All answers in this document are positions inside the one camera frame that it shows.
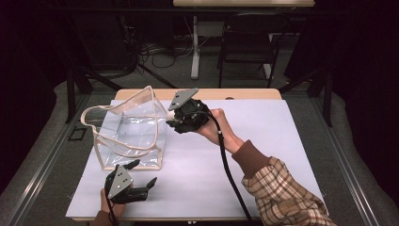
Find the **person's hand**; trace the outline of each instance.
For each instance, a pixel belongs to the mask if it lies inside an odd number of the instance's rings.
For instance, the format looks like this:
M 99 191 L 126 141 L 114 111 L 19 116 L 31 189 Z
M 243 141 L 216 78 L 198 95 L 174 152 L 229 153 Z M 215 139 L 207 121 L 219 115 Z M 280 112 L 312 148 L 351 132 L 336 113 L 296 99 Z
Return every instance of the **person's hand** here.
M 222 131 L 222 135 L 224 137 L 226 150 L 230 153 L 237 152 L 238 149 L 244 144 L 244 141 L 236 136 L 235 133 L 232 131 L 229 122 L 227 121 L 224 110 L 220 108 L 212 109 L 211 112 L 219 123 L 220 130 Z M 215 122 L 212 119 L 209 119 L 208 122 L 202 125 L 201 128 L 198 129 L 196 132 L 208 138 L 214 144 L 219 145 L 217 128 Z
M 101 210 L 105 211 L 106 213 L 109 213 L 109 208 L 108 204 L 106 203 L 106 197 L 105 197 L 105 190 L 101 189 Z M 114 208 L 112 210 L 114 211 L 114 215 L 116 218 L 120 218 L 122 216 L 124 210 L 125 210 L 126 204 L 115 204 Z

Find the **white tabletop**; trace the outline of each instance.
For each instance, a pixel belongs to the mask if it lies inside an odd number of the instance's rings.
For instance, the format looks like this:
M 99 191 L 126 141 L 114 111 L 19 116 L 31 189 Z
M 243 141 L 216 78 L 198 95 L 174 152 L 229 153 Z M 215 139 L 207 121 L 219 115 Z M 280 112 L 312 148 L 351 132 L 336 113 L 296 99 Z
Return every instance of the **white tabletop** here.
M 223 108 L 233 130 L 251 139 L 266 155 L 283 160 L 297 181 L 321 200 L 320 189 L 296 131 L 288 105 L 282 100 L 208 100 L 210 108 Z M 164 101 L 166 108 L 170 101 Z M 228 155 L 231 174 L 253 217 L 259 216 L 254 198 L 241 185 L 243 172 Z M 95 218 L 100 208 L 100 189 L 109 170 L 102 170 L 94 150 L 73 196 L 66 217 Z M 158 180 L 144 202 L 127 205 L 122 219 L 210 220 L 245 219 L 223 169 L 219 148 L 194 133 L 168 131 L 163 167 L 154 171 L 130 172 L 136 187 Z

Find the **person's arm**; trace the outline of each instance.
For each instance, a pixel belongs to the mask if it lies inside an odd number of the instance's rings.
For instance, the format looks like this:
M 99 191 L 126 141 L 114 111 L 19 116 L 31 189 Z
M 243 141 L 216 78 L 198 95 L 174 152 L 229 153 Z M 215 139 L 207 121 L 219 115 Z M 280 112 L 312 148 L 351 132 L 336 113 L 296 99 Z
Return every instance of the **person's arm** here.
M 96 218 L 94 219 L 93 222 L 91 222 L 91 226 L 113 226 L 111 222 L 111 218 L 109 216 L 109 208 L 108 204 L 106 202 L 106 197 L 105 197 L 105 190 L 101 190 L 101 210 L 97 213 Z M 115 204 L 114 207 L 112 208 L 115 217 L 117 218 L 116 225 L 119 225 L 119 219 L 120 216 L 123 214 L 125 210 L 126 204 Z
M 244 172 L 242 184 L 255 197 L 263 224 L 335 225 L 323 202 L 301 186 L 282 161 L 265 156 L 250 140 L 244 142 L 239 138 L 222 109 L 214 109 L 212 114 L 220 125 L 226 150 Z M 213 120 L 197 133 L 219 144 Z

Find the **wrist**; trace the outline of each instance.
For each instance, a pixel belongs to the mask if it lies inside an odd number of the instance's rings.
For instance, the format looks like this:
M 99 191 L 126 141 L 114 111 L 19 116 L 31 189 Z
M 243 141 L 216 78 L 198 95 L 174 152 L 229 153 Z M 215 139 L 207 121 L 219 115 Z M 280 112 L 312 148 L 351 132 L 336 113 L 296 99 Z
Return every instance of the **wrist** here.
M 236 153 L 241 148 L 241 146 L 243 146 L 244 141 L 239 137 L 233 137 L 228 144 L 229 145 L 226 146 L 226 150 L 229 153 L 233 154 Z

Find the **plaid sleeve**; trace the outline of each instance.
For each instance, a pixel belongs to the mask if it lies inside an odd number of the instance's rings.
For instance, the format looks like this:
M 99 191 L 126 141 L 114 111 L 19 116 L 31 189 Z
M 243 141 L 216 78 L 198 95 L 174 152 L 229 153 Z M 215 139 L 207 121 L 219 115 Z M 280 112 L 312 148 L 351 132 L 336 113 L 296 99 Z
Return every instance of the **plaid sleeve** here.
M 264 225 L 335 225 L 323 202 L 301 186 L 285 164 L 272 157 L 242 184 L 255 197 Z

